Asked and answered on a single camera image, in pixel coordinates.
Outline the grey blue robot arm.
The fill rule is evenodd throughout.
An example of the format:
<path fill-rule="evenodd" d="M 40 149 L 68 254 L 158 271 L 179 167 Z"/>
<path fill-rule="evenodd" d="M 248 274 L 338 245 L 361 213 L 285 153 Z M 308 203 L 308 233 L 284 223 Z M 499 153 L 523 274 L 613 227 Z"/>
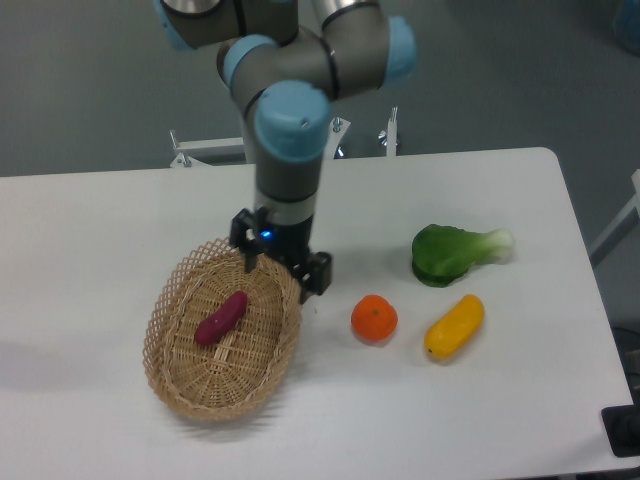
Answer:
<path fill-rule="evenodd" d="M 407 79 L 416 68 L 410 23 L 376 1 L 318 1 L 318 32 L 294 1 L 158 1 L 178 49 L 218 47 L 217 68 L 243 123 L 255 166 L 252 209 L 232 220 L 230 242 L 252 270 L 265 255 L 297 281 L 302 298 L 323 294 L 332 258 L 309 246 L 330 105 Z"/>

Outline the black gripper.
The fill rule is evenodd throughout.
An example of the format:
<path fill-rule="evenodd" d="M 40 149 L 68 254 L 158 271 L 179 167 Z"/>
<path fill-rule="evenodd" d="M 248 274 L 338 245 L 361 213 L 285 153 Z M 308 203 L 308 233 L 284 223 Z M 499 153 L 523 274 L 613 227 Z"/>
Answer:
<path fill-rule="evenodd" d="M 328 252 L 311 252 L 309 242 L 313 216 L 291 225 L 271 222 L 269 210 L 242 209 L 231 221 L 230 244 L 244 259 L 246 273 L 257 266 L 258 256 L 266 255 L 285 266 L 300 286 L 299 303 L 321 296 L 331 285 L 333 257 Z"/>

